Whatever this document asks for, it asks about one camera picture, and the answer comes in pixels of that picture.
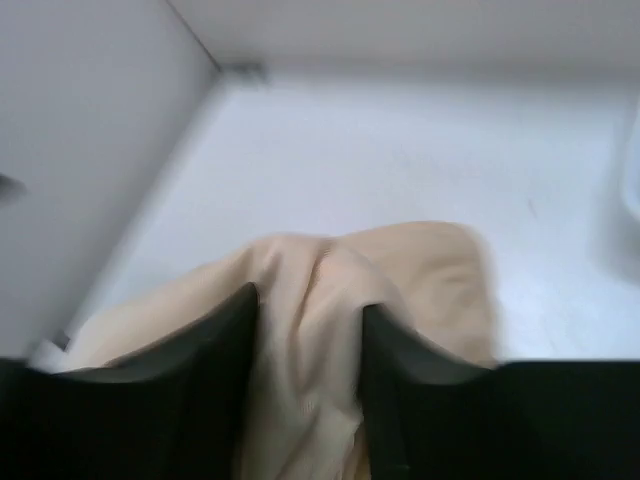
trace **beige cloth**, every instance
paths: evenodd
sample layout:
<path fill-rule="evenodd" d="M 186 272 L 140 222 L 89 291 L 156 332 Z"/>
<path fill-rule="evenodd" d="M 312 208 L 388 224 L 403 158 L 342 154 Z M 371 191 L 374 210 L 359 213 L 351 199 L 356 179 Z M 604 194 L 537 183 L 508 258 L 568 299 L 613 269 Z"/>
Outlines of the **beige cloth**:
<path fill-rule="evenodd" d="M 450 353 L 492 363 L 492 311 L 478 248 L 462 227 L 408 223 L 345 237 L 277 235 L 91 318 L 66 359 L 97 367 L 207 313 L 244 283 L 260 335 L 240 453 L 244 480 L 368 477 L 355 399 L 363 306 Z"/>

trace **fabric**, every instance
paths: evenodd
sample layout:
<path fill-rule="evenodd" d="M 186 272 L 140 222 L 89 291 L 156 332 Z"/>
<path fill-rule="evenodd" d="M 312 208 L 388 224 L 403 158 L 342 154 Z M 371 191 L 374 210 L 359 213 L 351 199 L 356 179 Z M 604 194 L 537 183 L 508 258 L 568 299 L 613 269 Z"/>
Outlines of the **fabric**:
<path fill-rule="evenodd" d="M 98 367 L 184 327 L 246 282 L 260 327 L 240 452 L 243 480 L 367 478 L 355 398 L 362 307 L 395 317 L 452 355 L 493 363 L 492 309 L 472 235 L 408 223 L 344 237 L 276 235 L 91 318 L 66 368 Z"/>

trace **white wall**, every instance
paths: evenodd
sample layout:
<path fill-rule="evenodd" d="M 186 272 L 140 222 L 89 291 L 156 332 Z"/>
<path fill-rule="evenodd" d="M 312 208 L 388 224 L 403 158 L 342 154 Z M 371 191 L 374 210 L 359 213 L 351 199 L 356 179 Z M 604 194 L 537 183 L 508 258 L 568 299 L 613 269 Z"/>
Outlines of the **white wall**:
<path fill-rule="evenodd" d="M 163 0 L 0 2 L 0 355 L 71 318 L 213 79 Z"/>
<path fill-rule="evenodd" d="M 220 60 L 640 67 L 638 0 L 171 0 Z"/>

